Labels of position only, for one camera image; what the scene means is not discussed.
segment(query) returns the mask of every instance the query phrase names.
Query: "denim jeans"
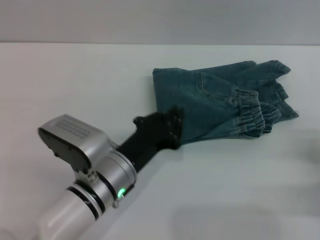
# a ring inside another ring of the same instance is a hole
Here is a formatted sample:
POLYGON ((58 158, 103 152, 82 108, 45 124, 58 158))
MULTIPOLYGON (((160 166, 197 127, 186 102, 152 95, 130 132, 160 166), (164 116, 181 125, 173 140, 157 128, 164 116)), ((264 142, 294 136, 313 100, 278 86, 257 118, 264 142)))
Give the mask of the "denim jeans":
POLYGON ((194 70, 223 78, 241 89, 255 90, 259 93, 259 101, 276 107, 281 117, 276 121, 285 121, 299 117, 286 102, 289 96, 277 78, 288 74, 291 69, 277 60, 256 64, 244 61, 224 66, 194 70))
POLYGON ((257 138, 271 131, 283 111, 276 107, 284 101, 274 86, 275 78, 285 73, 273 70, 274 65, 272 61, 259 65, 246 61, 193 71, 155 68, 157 110, 165 112, 173 105, 184 109, 182 144, 225 137, 257 138))

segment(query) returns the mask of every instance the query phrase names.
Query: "white table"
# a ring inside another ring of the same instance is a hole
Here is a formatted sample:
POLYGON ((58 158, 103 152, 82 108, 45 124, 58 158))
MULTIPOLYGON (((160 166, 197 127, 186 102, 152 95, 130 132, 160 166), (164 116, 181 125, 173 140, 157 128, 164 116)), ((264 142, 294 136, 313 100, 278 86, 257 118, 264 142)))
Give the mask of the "white table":
POLYGON ((37 128, 70 114, 123 142, 156 110, 153 68, 280 60, 300 117, 256 140, 159 153, 81 240, 319 240, 320 47, 0 43, 0 229, 18 240, 74 181, 37 128))

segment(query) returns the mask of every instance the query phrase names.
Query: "white background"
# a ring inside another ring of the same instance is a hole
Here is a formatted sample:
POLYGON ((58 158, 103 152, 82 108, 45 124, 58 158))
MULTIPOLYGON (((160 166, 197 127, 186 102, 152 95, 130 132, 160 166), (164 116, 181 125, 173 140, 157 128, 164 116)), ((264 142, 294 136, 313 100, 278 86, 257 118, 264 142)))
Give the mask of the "white background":
POLYGON ((156 110, 153 68, 280 60, 300 117, 259 139, 164 150, 81 240, 319 240, 319 55, 315 46, 0 44, 0 229, 30 240, 74 181, 37 128, 70 114, 123 142, 156 110))
POLYGON ((0 42, 319 45, 319 0, 1 0, 0 42))

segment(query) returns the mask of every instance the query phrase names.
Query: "green led light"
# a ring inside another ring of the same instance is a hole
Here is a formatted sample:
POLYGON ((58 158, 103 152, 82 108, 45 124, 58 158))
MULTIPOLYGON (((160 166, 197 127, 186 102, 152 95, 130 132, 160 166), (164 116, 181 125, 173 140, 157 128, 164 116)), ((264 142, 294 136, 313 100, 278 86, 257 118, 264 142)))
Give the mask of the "green led light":
POLYGON ((124 194, 125 191, 126 190, 124 188, 121 188, 120 191, 118 192, 118 198, 121 198, 123 196, 122 194, 124 194))

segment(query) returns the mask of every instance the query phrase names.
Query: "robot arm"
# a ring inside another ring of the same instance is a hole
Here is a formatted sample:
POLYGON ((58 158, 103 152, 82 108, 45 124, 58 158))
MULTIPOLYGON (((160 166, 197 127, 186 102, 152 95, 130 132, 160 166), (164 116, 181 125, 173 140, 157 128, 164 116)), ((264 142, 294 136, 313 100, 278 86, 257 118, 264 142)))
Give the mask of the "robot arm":
POLYGON ((71 165, 76 181, 39 219, 39 240, 76 240, 107 208, 117 208, 157 152, 180 147, 183 118, 176 107, 137 117, 136 132, 120 146, 103 131, 69 115, 40 127, 41 139, 71 165))

